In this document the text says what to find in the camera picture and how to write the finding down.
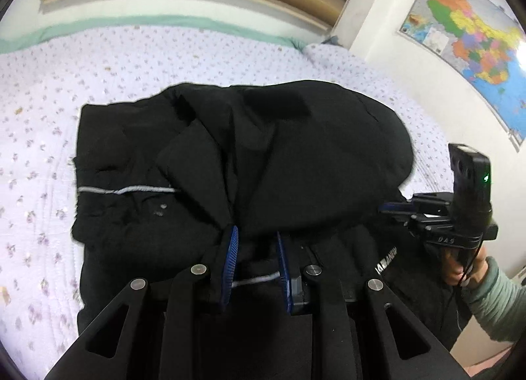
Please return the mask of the green right sleeve forearm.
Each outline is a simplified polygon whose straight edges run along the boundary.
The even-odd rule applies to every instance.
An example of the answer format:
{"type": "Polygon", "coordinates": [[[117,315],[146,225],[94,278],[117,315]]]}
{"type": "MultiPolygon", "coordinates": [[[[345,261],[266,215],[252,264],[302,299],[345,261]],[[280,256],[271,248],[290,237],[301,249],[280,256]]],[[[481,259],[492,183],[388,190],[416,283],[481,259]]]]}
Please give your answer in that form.
{"type": "Polygon", "coordinates": [[[484,278],[462,291],[472,315],[491,340],[517,342],[525,331],[525,286],[512,281],[488,256],[484,278]]]}

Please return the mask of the right hand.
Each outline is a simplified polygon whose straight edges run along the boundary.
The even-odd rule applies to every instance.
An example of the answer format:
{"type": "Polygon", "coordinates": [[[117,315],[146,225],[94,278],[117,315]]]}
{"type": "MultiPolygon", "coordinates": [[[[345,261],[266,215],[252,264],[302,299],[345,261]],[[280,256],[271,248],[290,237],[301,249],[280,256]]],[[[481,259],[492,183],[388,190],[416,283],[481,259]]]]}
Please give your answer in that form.
{"type": "Polygon", "coordinates": [[[469,277],[462,278],[465,272],[464,267],[457,259],[457,251],[445,248],[441,251],[442,277],[450,286],[465,283],[466,287],[476,288],[484,281],[487,275],[489,269],[487,255],[486,247],[482,246],[472,263],[469,277]]]}

